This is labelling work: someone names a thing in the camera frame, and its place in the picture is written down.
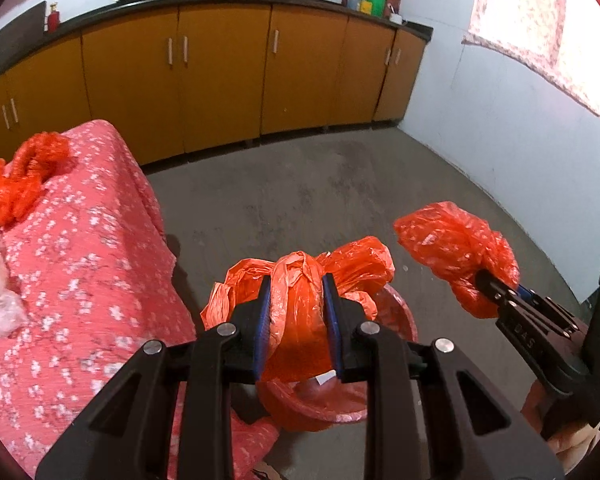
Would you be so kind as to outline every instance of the orange plastic bag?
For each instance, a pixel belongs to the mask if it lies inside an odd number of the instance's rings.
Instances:
[[[366,292],[348,292],[345,296],[349,294],[366,295]],[[385,285],[369,298],[382,325],[407,341],[418,341],[413,314],[391,285]],[[291,383],[274,379],[257,382],[256,388],[271,418],[287,431],[321,431],[333,424],[366,420],[365,382],[343,384],[336,377],[323,384],[316,378]]]
[[[376,316],[374,294],[393,279],[389,249],[375,237],[346,244],[318,258],[298,251],[275,264],[247,259],[234,265],[224,283],[216,283],[202,311],[206,328],[225,322],[236,304],[258,295],[262,277],[271,275],[269,358],[262,380],[301,381],[331,370],[322,320],[322,277],[334,274],[338,292],[359,301],[369,319]]]
[[[478,318],[497,317],[497,306],[475,288],[475,273],[487,269],[512,288],[520,270],[509,243],[489,224],[453,202],[429,204],[394,222],[398,241],[419,263],[451,284],[460,305]]]
[[[42,194],[42,183],[69,157],[69,140],[59,134],[35,134],[13,156],[10,174],[0,158],[0,226],[21,221]]]
[[[362,290],[375,294],[394,278],[394,261],[386,245],[375,236],[344,244],[316,258],[324,272],[333,274],[338,292]]]

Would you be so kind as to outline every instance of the floral curtain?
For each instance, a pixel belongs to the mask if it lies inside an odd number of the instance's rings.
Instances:
[[[595,0],[475,0],[464,42],[518,60],[600,116]]]

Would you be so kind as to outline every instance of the red plastic bowl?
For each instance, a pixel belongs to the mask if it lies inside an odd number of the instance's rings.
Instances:
[[[418,341],[413,314],[389,284],[373,297],[377,320],[407,341]],[[366,383],[342,384],[336,377],[320,385],[315,378],[299,383],[257,383],[260,402],[287,431],[321,431],[333,424],[366,420]]]

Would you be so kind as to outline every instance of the pink bedsheet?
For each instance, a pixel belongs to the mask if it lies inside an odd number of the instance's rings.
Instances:
[[[158,203],[126,144],[106,121],[65,135],[72,159],[46,183],[28,219],[4,233],[29,323],[0,338],[0,439],[32,476],[145,341],[195,338],[171,285],[175,257]],[[232,417],[235,476],[251,478],[278,430],[269,419],[247,426]]]

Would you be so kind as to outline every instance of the gray floor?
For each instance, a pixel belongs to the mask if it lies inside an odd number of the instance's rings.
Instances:
[[[512,245],[523,283],[577,312],[564,280],[522,229],[444,160],[398,130],[359,130],[270,142],[155,171],[174,283],[187,306],[203,308],[213,282],[242,258],[276,260],[375,235],[391,250],[393,286],[409,304],[420,341],[446,336],[521,406],[533,375],[492,320],[462,310],[449,286],[398,245],[392,223],[430,202],[452,200],[489,221]],[[260,413],[238,391],[234,407]],[[364,424],[321,433],[283,433],[267,457],[288,480],[362,478]]]

